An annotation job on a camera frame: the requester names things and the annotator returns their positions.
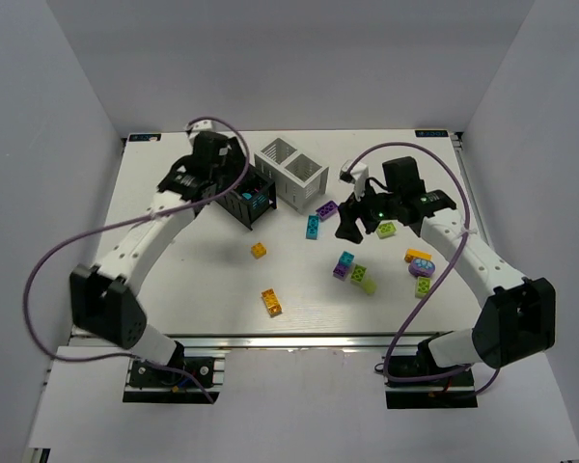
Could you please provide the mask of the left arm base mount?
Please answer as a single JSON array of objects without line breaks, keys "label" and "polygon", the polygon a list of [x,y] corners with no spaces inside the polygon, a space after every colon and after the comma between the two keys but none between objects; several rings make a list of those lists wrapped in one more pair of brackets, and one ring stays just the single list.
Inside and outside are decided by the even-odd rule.
[{"label": "left arm base mount", "polygon": [[125,378],[123,403],[207,404],[215,402],[224,382],[223,351],[187,350],[181,367],[201,385],[182,373],[152,368],[132,361]]}]

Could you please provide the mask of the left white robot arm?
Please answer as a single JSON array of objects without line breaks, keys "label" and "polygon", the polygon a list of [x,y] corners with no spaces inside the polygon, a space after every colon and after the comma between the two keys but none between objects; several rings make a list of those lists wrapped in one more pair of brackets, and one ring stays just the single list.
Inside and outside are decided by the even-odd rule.
[{"label": "left white robot arm", "polygon": [[203,131],[191,146],[158,183],[145,218],[94,265],[78,265],[69,276],[74,326],[160,369],[182,368],[183,347],[149,324],[137,295],[171,241],[248,169],[238,137]]}]

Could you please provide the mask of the purple long lego brick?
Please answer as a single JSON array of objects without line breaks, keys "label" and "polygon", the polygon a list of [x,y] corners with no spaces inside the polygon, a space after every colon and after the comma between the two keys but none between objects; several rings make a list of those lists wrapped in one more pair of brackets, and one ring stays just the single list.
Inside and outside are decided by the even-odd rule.
[{"label": "purple long lego brick", "polygon": [[318,219],[323,222],[332,217],[338,211],[338,205],[334,201],[328,201],[316,209]]}]

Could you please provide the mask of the teal square lego brick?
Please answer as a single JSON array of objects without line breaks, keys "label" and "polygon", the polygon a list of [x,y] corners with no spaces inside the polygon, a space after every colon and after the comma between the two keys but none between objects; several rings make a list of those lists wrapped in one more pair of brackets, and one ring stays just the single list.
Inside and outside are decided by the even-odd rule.
[{"label": "teal square lego brick", "polygon": [[343,251],[339,257],[339,264],[349,267],[354,261],[354,255],[348,251]]}]

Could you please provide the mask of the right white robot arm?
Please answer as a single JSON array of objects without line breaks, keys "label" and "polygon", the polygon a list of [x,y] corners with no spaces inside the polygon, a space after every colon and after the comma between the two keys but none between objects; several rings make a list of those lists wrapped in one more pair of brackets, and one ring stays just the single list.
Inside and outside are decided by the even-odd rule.
[{"label": "right white robot arm", "polygon": [[530,279],[469,232],[455,202],[443,191],[427,191],[410,156],[383,163],[386,190],[368,184],[362,163],[346,162],[342,181],[354,186],[339,206],[336,235],[355,244],[383,220],[396,220],[433,247],[470,288],[481,307],[475,325],[420,343],[417,355],[427,373],[475,363],[502,368],[555,343],[556,291],[544,278]]}]

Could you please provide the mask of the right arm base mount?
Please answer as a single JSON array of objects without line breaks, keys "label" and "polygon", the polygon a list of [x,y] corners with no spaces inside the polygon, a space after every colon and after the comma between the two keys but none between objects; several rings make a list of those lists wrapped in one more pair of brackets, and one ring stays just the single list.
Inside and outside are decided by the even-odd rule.
[{"label": "right arm base mount", "polygon": [[392,382],[384,376],[384,362],[373,368],[384,378],[389,410],[434,410],[477,408],[475,381],[470,369],[457,376],[418,382]]}]

